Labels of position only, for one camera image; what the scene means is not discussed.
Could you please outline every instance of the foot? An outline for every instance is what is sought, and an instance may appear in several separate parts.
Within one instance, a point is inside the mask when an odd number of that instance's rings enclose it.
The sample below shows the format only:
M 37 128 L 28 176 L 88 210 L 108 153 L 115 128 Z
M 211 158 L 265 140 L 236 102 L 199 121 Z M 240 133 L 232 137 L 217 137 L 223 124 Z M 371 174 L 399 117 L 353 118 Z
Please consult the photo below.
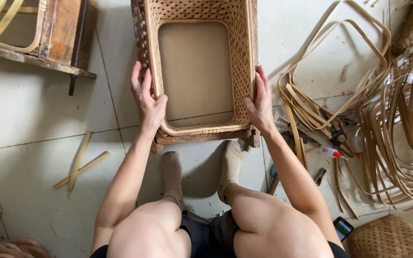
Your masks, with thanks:
M 243 165 L 244 154 L 240 149 L 240 144 L 236 141 L 228 140 L 223 149 L 222 173 L 219 179 L 219 189 L 217 195 L 219 199 L 226 203 L 224 190 L 231 183 L 238 184 L 238 173 Z
M 175 151 L 166 152 L 160 161 L 160 172 L 165 183 L 163 196 L 173 196 L 181 211 L 184 210 L 183 190 L 181 188 L 181 176 L 183 168 L 179 153 Z

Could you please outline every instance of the dark shorts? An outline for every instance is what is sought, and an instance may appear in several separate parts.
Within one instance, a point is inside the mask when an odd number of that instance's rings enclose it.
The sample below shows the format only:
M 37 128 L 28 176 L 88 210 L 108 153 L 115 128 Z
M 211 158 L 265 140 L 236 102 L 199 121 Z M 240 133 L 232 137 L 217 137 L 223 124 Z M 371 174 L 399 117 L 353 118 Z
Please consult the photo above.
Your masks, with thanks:
M 185 230 L 190 236 L 191 258 L 235 258 L 234 233 L 239 227 L 231 211 L 215 218 L 208 225 L 183 214 L 179 228 Z M 328 243 L 334 253 L 334 258 L 350 257 L 340 246 L 329 241 Z M 107 250 L 107 245 L 102 246 L 90 258 L 105 258 Z

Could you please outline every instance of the smartphone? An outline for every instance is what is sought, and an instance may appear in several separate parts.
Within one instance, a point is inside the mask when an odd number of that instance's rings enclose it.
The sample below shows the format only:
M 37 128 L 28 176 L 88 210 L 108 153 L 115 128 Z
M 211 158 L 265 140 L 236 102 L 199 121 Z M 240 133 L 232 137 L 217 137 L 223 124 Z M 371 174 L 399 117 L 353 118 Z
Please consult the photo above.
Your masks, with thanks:
M 334 220 L 334 228 L 336 229 L 337 236 L 339 236 L 341 242 L 353 231 L 353 226 L 342 217 L 338 217 Z

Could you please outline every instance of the hand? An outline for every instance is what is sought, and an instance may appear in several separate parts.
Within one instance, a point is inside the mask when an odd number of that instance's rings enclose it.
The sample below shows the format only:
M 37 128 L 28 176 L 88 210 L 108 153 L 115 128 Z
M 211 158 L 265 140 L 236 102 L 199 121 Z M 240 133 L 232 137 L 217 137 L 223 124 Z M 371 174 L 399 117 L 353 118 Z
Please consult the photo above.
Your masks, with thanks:
M 160 124 L 165 119 L 165 108 L 167 107 L 167 95 L 158 96 L 157 101 L 151 97 L 152 84 L 151 71 L 146 70 L 143 85 L 138 81 L 141 63 L 136 62 L 132 73 L 132 93 L 138 106 L 140 114 L 141 132 L 154 136 Z
M 255 103 L 250 97 L 245 97 L 246 112 L 251 123 L 266 136 L 276 129 L 272 115 L 272 89 L 262 66 L 254 72 L 254 78 Z

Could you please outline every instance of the leg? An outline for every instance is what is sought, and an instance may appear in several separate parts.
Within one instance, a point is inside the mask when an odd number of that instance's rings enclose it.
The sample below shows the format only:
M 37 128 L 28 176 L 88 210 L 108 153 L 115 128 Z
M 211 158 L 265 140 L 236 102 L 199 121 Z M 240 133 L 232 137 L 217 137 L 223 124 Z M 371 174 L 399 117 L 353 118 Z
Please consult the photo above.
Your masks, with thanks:
M 182 204 L 181 161 L 176 152 L 162 157 L 161 172 L 165 181 L 162 200 L 135 209 L 112 234 L 109 257 L 188 258 L 189 234 L 179 229 Z
M 332 257 L 327 241 L 310 218 L 275 196 L 238 185 L 242 163 L 239 144 L 228 142 L 223 151 L 218 194 L 224 187 L 222 199 L 232 207 L 232 216 L 240 228 L 234 235 L 235 255 Z

